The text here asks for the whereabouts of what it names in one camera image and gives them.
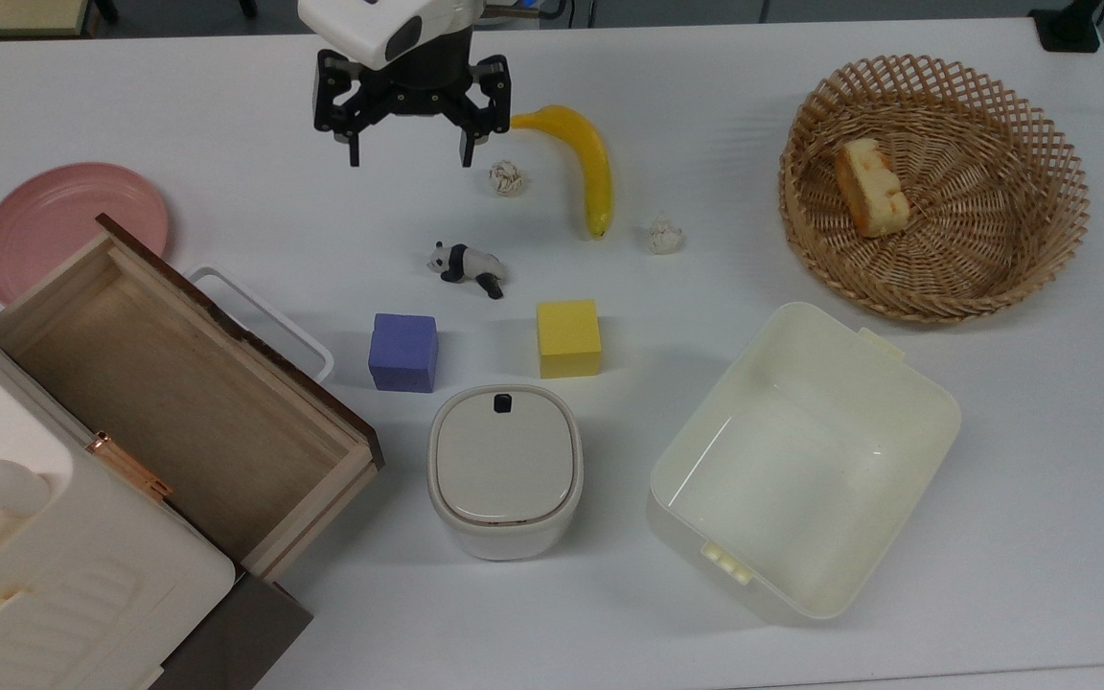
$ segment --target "toy banana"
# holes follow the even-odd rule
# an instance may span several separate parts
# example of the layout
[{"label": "toy banana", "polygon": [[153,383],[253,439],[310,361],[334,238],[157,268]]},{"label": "toy banana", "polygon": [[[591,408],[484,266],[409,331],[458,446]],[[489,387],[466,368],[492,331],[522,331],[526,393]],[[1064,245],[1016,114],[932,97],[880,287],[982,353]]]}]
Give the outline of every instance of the toy banana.
[{"label": "toy banana", "polygon": [[509,118],[513,129],[538,129],[569,144],[582,164],[586,191],[586,227],[595,240],[613,223],[613,169],[599,130],[577,110],[564,105],[546,105],[535,113]]}]

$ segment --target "copper hinge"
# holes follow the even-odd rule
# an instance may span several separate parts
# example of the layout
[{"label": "copper hinge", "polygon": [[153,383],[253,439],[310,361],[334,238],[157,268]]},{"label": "copper hinge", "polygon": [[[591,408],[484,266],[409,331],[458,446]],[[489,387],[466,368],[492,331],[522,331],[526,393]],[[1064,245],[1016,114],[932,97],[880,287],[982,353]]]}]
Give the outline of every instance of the copper hinge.
[{"label": "copper hinge", "polygon": [[159,477],[152,475],[148,468],[141,466],[139,460],[130,457],[130,454],[124,450],[121,446],[118,446],[117,443],[114,443],[113,438],[109,438],[108,433],[97,432],[92,442],[88,442],[88,445],[84,446],[84,450],[96,455],[102,463],[113,468],[114,471],[117,471],[123,479],[126,479],[136,489],[148,495],[148,498],[152,499],[152,501],[159,503],[172,493],[172,489],[168,484],[159,480]]}]

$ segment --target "canister lid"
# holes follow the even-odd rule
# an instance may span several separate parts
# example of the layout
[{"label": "canister lid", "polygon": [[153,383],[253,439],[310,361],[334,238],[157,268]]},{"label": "canister lid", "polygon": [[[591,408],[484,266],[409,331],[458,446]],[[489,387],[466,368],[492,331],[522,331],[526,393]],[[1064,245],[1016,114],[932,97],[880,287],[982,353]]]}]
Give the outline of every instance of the canister lid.
[{"label": "canister lid", "polygon": [[435,486],[473,523],[543,519],[574,482],[569,411],[534,390],[488,389],[446,412],[435,438]]}]

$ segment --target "robotic arm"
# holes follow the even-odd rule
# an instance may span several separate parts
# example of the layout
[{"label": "robotic arm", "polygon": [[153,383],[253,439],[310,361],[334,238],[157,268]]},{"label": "robotic arm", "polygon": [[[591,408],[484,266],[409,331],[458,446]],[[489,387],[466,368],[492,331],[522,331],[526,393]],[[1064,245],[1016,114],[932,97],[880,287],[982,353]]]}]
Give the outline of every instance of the robotic arm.
[{"label": "robotic arm", "polygon": [[[341,51],[318,53],[315,128],[349,145],[360,166],[360,131],[386,115],[446,115],[463,130],[459,155],[509,131],[503,55],[469,64],[485,0],[299,0],[301,21]],[[468,96],[478,84],[488,99]]]}]

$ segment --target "white canister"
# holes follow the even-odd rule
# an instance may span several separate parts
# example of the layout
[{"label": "white canister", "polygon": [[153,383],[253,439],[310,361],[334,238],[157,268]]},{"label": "white canister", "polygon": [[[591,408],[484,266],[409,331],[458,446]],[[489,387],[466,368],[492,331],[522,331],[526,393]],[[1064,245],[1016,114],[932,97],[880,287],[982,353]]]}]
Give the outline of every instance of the white canister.
[{"label": "white canister", "polygon": [[464,390],[433,421],[428,493],[476,558],[507,561],[548,550],[573,519],[582,484],[577,423],[548,390]]}]

